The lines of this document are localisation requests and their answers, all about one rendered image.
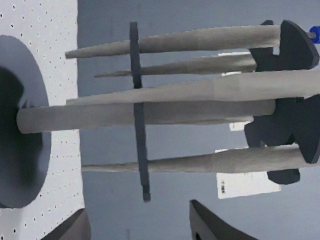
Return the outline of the grey base plate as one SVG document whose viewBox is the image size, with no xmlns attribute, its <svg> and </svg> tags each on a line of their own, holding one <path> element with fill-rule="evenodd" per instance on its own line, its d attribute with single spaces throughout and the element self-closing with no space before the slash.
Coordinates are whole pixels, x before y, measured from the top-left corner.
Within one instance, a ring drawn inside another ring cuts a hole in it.
<svg viewBox="0 0 320 240">
<path fill-rule="evenodd" d="M 35 57 L 49 105 L 77 98 L 77 0 L 0 0 L 0 35 L 20 39 Z M 0 240 L 40 240 L 84 208 L 79 130 L 53 131 L 44 186 L 32 204 L 0 209 Z"/>
</svg>

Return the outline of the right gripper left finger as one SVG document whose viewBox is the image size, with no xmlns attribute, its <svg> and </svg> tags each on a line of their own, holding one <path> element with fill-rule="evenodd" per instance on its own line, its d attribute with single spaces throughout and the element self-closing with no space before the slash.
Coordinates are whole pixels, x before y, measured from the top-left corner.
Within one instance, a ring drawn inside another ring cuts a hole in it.
<svg viewBox="0 0 320 240">
<path fill-rule="evenodd" d="M 78 209 L 40 240 L 91 240 L 87 210 Z"/>
</svg>

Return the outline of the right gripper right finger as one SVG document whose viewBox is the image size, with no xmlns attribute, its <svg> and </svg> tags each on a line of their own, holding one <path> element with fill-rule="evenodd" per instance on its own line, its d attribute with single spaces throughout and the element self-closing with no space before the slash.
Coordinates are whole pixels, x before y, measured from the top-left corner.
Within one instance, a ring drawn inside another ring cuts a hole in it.
<svg viewBox="0 0 320 240">
<path fill-rule="evenodd" d="M 192 240 L 259 240 L 231 226 L 198 200 L 190 200 Z"/>
</svg>

